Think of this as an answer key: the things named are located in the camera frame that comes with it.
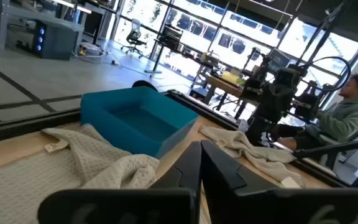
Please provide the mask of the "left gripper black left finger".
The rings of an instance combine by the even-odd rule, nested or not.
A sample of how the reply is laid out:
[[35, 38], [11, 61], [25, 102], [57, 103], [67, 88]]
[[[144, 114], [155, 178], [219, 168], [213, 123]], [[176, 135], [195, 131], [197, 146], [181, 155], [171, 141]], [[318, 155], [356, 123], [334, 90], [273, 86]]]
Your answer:
[[201, 143], [192, 142], [149, 189], [62, 190], [44, 199], [39, 224], [198, 224]]

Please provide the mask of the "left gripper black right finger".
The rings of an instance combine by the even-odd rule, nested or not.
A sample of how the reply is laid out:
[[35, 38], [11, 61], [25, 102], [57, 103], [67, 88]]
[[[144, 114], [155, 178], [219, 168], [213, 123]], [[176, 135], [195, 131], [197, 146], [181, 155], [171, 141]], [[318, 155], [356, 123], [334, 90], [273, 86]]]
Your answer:
[[358, 224], [358, 188], [280, 188], [211, 141], [201, 147], [212, 224]]

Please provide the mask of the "grey waffle weave towel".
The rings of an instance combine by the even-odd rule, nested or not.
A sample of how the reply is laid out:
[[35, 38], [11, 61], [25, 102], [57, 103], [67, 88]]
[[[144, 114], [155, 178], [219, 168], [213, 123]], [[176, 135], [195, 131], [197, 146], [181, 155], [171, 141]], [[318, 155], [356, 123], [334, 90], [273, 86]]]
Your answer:
[[146, 189], [158, 159], [111, 145], [90, 124], [0, 142], [0, 224], [37, 224], [40, 203], [66, 189]]
[[253, 146], [241, 131], [201, 126], [198, 132], [209, 138], [223, 151], [233, 150], [229, 153], [230, 156], [245, 157], [256, 169], [271, 178], [279, 182], [291, 179], [299, 187], [305, 186], [300, 174], [285, 167], [287, 163], [295, 160], [295, 156], [291, 152], [271, 147]]

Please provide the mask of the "teal plastic bin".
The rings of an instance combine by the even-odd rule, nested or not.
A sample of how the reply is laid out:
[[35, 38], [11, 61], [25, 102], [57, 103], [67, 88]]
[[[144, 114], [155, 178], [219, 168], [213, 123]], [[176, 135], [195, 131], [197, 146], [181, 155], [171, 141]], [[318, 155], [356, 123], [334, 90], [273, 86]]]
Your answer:
[[188, 134], [198, 113], [149, 87], [87, 93], [81, 124], [132, 154], [160, 159]]

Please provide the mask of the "black boom bar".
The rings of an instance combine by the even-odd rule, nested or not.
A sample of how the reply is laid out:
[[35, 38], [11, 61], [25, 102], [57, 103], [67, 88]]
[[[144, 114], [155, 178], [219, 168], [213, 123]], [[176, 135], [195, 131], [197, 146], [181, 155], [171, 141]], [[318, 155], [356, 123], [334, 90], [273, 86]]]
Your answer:
[[355, 149], [358, 149], [358, 141], [317, 147], [314, 149], [301, 149], [301, 150], [293, 151], [293, 155], [299, 159], [299, 158], [305, 158], [310, 156], [322, 156], [324, 154], [337, 153], [342, 151], [351, 151]]

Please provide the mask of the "person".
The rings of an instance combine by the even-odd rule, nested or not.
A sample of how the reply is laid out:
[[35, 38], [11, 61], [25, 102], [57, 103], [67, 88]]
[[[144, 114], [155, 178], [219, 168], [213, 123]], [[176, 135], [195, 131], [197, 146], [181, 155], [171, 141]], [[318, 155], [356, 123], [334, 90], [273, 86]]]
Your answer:
[[317, 124], [277, 124], [270, 132], [272, 139], [293, 151], [324, 146], [322, 133], [337, 142], [346, 142], [358, 131], [358, 74], [350, 77], [339, 96], [342, 100], [334, 107], [316, 112]]

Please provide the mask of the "wooden desk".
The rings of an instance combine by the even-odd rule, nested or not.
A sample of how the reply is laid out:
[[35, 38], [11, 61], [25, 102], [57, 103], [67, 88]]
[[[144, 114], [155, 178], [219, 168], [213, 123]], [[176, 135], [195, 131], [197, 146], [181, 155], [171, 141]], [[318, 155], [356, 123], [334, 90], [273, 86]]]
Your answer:
[[210, 88], [203, 100], [203, 103], [208, 105], [209, 102], [211, 101], [215, 91], [217, 88], [221, 89], [224, 91], [224, 94], [218, 104], [217, 110], [220, 110], [222, 105], [224, 104], [224, 101], [227, 97], [227, 95], [232, 95], [237, 97], [238, 99], [241, 97], [242, 91], [243, 91], [243, 87], [242, 86], [238, 86], [232, 83], [229, 83], [225, 80], [223, 80], [222, 78], [219, 78], [217, 76], [214, 75], [210, 75], [207, 76], [206, 78], [206, 83], [210, 84]]

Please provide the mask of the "yellow roll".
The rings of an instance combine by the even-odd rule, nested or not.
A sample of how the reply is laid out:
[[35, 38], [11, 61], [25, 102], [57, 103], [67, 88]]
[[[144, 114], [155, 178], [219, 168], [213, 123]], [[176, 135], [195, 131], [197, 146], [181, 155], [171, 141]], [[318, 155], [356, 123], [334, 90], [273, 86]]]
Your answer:
[[222, 79], [227, 82], [233, 83], [235, 85], [238, 84], [238, 82], [239, 82], [239, 77], [231, 72], [228, 72], [228, 71], [223, 72]]

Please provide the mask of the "white floor device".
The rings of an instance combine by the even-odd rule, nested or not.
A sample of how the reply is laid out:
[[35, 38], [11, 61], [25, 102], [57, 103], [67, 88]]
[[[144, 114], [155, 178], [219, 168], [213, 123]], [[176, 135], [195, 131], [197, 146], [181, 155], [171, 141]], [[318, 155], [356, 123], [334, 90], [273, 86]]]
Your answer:
[[78, 55], [80, 57], [102, 57], [105, 53], [97, 45], [89, 42], [82, 42], [79, 45]]

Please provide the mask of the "black mesh office chair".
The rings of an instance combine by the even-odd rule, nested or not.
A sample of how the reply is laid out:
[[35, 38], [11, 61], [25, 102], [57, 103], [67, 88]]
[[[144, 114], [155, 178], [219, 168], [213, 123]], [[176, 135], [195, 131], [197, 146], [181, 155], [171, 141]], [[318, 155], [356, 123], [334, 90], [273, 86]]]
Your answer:
[[145, 57], [143, 52], [137, 48], [137, 46], [147, 45], [146, 42], [141, 41], [139, 39], [142, 35], [141, 31], [140, 31], [142, 23], [137, 19], [132, 19], [131, 24], [132, 24], [131, 31], [129, 32], [128, 36], [126, 37], [126, 41], [129, 43], [129, 45], [123, 45], [121, 47], [121, 50], [123, 50], [124, 48], [127, 48], [126, 54], [128, 54], [129, 52], [132, 52], [132, 53], [137, 52], [139, 54], [138, 58]]

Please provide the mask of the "black rack on stand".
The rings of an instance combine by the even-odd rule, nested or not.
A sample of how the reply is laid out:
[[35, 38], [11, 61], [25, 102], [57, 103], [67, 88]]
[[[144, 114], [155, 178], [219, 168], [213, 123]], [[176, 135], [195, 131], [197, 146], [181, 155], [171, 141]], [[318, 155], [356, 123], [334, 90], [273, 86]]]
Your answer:
[[154, 63], [154, 67], [151, 70], [144, 70], [149, 74], [150, 78], [155, 78], [155, 74], [161, 74], [161, 71], [157, 70], [160, 58], [162, 56], [164, 48], [168, 48], [171, 51], [181, 54], [183, 52], [183, 45], [180, 43], [180, 39], [183, 35], [183, 31], [173, 27], [170, 24], [165, 24], [162, 33], [155, 40], [159, 46], [160, 51], [157, 54], [157, 59]]

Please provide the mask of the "computer tower with blue lights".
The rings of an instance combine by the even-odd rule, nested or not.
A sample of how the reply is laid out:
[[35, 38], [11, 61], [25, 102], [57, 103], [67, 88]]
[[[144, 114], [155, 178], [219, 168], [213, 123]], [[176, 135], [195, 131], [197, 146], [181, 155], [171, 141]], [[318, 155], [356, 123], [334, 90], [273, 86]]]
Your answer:
[[36, 20], [31, 49], [40, 58], [69, 60], [77, 37], [69, 27]]

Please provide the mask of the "grey metal workbench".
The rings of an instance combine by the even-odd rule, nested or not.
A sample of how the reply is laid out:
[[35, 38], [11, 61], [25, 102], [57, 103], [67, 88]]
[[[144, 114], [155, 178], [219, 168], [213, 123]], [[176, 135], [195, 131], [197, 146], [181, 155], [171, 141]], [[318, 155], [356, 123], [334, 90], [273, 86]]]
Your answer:
[[105, 14], [107, 11], [112, 11], [111, 8], [104, 6], [97, 2], [97, 0], [80, 0], [78, 3], [77, 0], [51, 0], [56, 2], [59, 6], [65, 6], [66, 8], [71, 8], [74, 11], [79, 10], [83, 13], [80, 23], [75, 23], [71, 21], [64, 20], [63, 16], [56, 14], [53, 16], [48, 16], [47, 14], [42, 14], [36, 9], [28, 9], [24, 6], [17, 6], [11, 4], [11, 0], [0, 0], [0, 50], [5, 49], [6, 37], [8, 30], [8, 21], [11, 17], [20, 17], [24, 19], [31, 20], [40, 20], [45, 22], [51, 22], [54, 24], [60, 24], [70, 28], [71, 30], [77, 32], [76, 42], [74, 50], [78, 49], [80, 41], [82, 40], [82, 35], [85, 28], [85, 20], [88, 14], [92, 12], [97, 12], [100, 14]]

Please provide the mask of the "black aluminium table frame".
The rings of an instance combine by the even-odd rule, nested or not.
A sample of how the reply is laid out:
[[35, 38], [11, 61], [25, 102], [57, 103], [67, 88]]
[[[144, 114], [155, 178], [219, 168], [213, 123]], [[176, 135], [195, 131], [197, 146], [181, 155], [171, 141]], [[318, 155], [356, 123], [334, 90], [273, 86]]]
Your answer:
[[[224, 116], [217, 114], [211, 109], [207, 108], [202, 103], [192, 100], [189, 96], [185, 96], [174, 90], [169, 90], [164, 93], [167, 97], [180, 103], [181, 105], [193, 110], [200, 116], [215, 122], [216, 124], [227, 128], [234, 129], [236, 125]], [[34, 133], [44, 128], [53, 128], [57, 126], [64, 126], [66, 124], [75, 123], [80, 120], [80, 109], [71, 109], [66, 111], [58, 111], [45, 115], [34, 116], [26, 119], [19, 119], [17, 121], [7, 121], [0, 123], [0, 141], [18, 137], [21, 135]], [[312, 162], [305, 160], [296, 160], [290, 163], [290, 167], [307, 173], [308, 175], [317, 178], [321, 182], [328, 184], [332, 187], [343, 187], [347, 184], [339, 180], [337, 177], [329, 174], [327, 171], [322, 170]], [[358, 178], [351, 184], [353, 187], [358, 187]]]

